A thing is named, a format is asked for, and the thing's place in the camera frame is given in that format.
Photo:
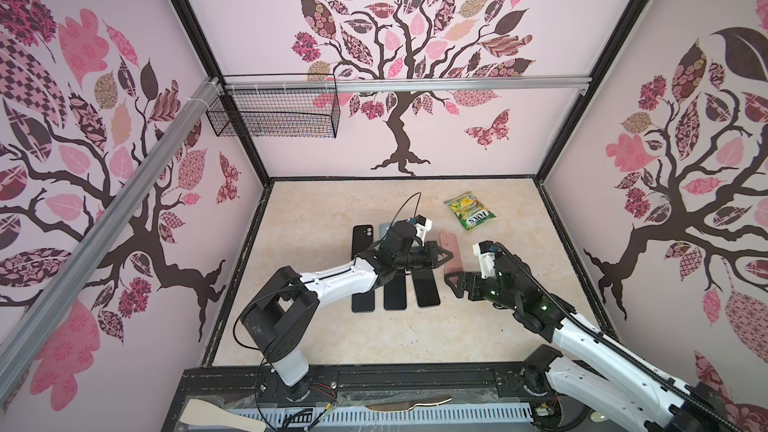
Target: cable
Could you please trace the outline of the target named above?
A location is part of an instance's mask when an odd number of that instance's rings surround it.
[[[552,297],[552,294],[550,294],[549,291],[546,288],[544,288],[544,286],[536,279],[536,277],[533,276],[533,274],[531,273],[531,268],[527,264],[525,264],[519,258],[517,258],[513,254],[511,254],[510,251],[507,250],[507,248],[503,244],[501,244],[499,242],[496,242],[494,245],[499,247],[502,250],[502,252],[504,252],[504,254],[506,254],[507,257],[509,257],[510,260],[512,260],[512,262],[515,265],[517,265],[520,269],[525,271],[528,274],[528,276],[530,277],[530,279],[533,281],[533,283],[536,285],[538,290],[541,293],[543,293],[544,296],[552,304],[554,304],[554,306],[565,317],[568,318],[568,320],[573,322],[574,325],[576,325],[576,327],[580,328],[581,331],[585,332],[587,335],[592,337],[595,341],[601,343],[602,345],[605,345],[606,347],[608,347],[610,350],[612,350],[616,354],[619,354],[624,360],[626,360],[627,362],[629,362],[630,364],[632,364],[636,368],[642,370],[646,375],[648,375],[650,378],[652,378],[655,382],[657,382],[658,384],[661,384],[664,387],[666,387],[667,389],[671,390],[671,392],[673,394],[677,395],[677,397],[679,397],[679,398],[681,398],[683,400],[686,400],[688,403],[692,404],[694,407],[699,409],[700,412],[704,413],[705,416],[715,420],[722,427],[725,427],[728,430],[732,430],[733,432],[742,432],[742,430],[739,427],[736,427],[735,425],[733,425],[728,419],[722,418],[721,416],[719,416],[718,414],[713,412],[712,409],[709,408],[709,406],[707,404],[704,404],[704,403],[700,402],[697,398],[693,397],[692,395],[683,392],[680,388],[678,388],[674,384],[668,383],[663,377],[661,377],[656,372],[654,372],[653,370],[648,368],[647,365],[639,362],[636,358],[634,358],[631,355],[629,355],[625,350],[623,350],[622,348],[618,347],[616,344],[613,344],[613,343],[605,340],[602,332],[600,332],[600,333],[594,332],[589,327],[587,327],[586,325],[582,324],[580,321],[576,320],[576,318],[570,312],[565,310],[565,308],[562,306],[562,304],[560,304],[560,302],[558,300],[556,300],[554,297]]]

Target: gold knife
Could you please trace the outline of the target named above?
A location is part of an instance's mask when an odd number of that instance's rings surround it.
[[[371,404],[366,408],[376,412],[407,412],[417,407],[435,407],[450,402],[453,399],[450,395],[441,395],[439,397],[430,397],[426,399],[405,400],[403,402],[388,402],[384,404]]]

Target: black wire basket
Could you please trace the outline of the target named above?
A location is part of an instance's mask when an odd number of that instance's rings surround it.
[[[225,96],[219,96],[210,105],[206,114],[217,136],[237,136],[240,132],[252,137],[336,138],[341,110],[333,75],[248,76],[270,79],[253,85],[236,82],[234,88],[225,89]]]

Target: beige tabletop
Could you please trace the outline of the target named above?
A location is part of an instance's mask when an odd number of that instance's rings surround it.
[[[473,191],[496,215],[466,231],[444,201]],[[350,260],[352,227],[389,224],[414,192],[422,192],[418,213],[432,220],[427,240],[439,232],[456,234],[464,269],[479,271],[472,244],[501,242],[531,266],[552,293],[570,302],[596,324],[576,273],[563,250],[533,181],[527,178],[440,180],[353,180],[277,182],[261,222],[254,249],[221,339],[214,365],[258,365],[261,354],[240,347],[232,323],[267,279],[280,267],[316,272]],[[408,218],[414,198],[399,218]],[[406,278],[408,307],[386,311],[383,289],[376,290],[376,310],[355,314],[351,298],[316,312],[300,343],[311,364],[392,364],[523,360],[542,338],[526,331],[509,310],[489,302],[457,299],[435,270],[441,303],[418,308],[413,283]],[[253,345],[242,324],[237,337]]]

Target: snack bag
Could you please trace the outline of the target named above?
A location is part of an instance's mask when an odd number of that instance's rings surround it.
[[[459,197],[446,200],[446,205],[454,211],[458,221],[467,230],[495,217],[493,212],[486,209],[472,192],[465,192]]]

